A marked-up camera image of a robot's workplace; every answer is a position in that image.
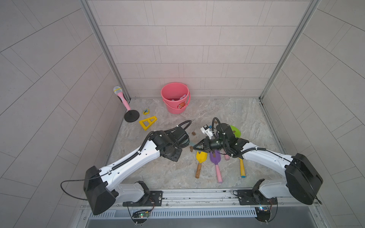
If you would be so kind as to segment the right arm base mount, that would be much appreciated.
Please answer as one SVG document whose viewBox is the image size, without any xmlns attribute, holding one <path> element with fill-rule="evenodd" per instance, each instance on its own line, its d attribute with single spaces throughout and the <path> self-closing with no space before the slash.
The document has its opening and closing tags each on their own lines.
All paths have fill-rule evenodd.
<svg viewBox="0 0 365 228">
<path fill-rule="evenodd" d="M 277 198 L 266 198 L 260 191 L 259 186 L 265 179 L 259 179 L 252 189 L 232 190 L 232 194 L 239 200 L 240 205 L 274 205 Z"/>
</svg>

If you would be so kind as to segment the yellow shovel wooden handle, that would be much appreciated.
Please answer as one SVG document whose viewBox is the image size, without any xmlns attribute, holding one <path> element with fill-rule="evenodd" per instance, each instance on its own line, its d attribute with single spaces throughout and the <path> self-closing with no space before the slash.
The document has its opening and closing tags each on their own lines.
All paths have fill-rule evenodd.
<svg viewBox="0 0 365 228">
<path fill-rule="evenodd" d="M 198 161 L 198 166 L 196 170 L 195 177 L 198 179 L 200 177 L 201 169 L 202 169 L 202 163 L 206 161 L 208 154 L 205 152 L 197 152 L 196 159 Z"/>
</svg>

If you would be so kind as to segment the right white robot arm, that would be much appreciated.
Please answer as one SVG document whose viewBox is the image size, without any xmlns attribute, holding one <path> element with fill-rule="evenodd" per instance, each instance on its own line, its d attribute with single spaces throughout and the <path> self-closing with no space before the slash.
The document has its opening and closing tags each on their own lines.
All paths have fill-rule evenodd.
<svg viewBox="0 0 365 228">
<path fill-rule="evenodd" d="M 259 180 L 253 187 L 259 195 L 265 198 L 294 197 L 306 205 L 317 199 L 323 179 L 305 155 L 285 155 L 259 147 L 236 137 L 226 123 L 216 127 L 206 125 L 201 131 L 206 137 L 193 146 L 195 150 L 206 153 L 224 151 L 232 158 L 259 163 L 282 175 L 277 180 Z"/>
</svg>

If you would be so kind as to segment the purple square shovel front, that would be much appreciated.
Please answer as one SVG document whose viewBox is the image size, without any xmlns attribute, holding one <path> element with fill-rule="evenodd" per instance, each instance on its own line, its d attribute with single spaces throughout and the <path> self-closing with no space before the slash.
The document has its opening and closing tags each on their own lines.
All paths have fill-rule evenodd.
<svg viewBox="0 0 365 228">
<path fill-rule="evenodd" d="M 219 162 L 221 161 L 221 154 L 218 150 L 214 150 L 210 153 L 210 161 L 215 165 L 216 175 L 217 175 L 217 182 L 219 184 L 223 183 L 221 171 L 219 168 Z"/>
</svg>

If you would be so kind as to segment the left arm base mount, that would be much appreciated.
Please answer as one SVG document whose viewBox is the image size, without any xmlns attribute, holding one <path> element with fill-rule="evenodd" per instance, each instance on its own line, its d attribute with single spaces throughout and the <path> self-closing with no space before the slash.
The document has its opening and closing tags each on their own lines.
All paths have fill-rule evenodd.
<svg viewBox="0 0 365 228">
<path fill-rule="evenodd" d="M 151 191 L 143 181 L 134 183 L 134 188 L 138 191 L 137 196 L 141 196 L 138 200 L 124 201 L 124 207 L 147 207 L 161 206 L 163 199 L 163 191 Z"/>
</svg>

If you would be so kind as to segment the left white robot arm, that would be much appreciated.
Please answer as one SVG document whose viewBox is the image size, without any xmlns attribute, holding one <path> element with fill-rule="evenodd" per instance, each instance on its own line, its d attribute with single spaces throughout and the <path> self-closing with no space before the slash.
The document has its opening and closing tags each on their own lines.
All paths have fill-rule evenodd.
<svg viewBox="0 0 365 228">
<path fill-rule="evenodd" d="M 144 206 L 150 197 L 146 184 L 143 181 L 123 184 L 123 180 L 159 157 L 177 162 L 189 143 L 189 135 L 180 126 L 169 131 L 152 131 L 140 147 L 122 159 L 100 169 L 89 168 L 82 182 L 93 215 L 104 213 L 117 202 Z"/>
</svg>

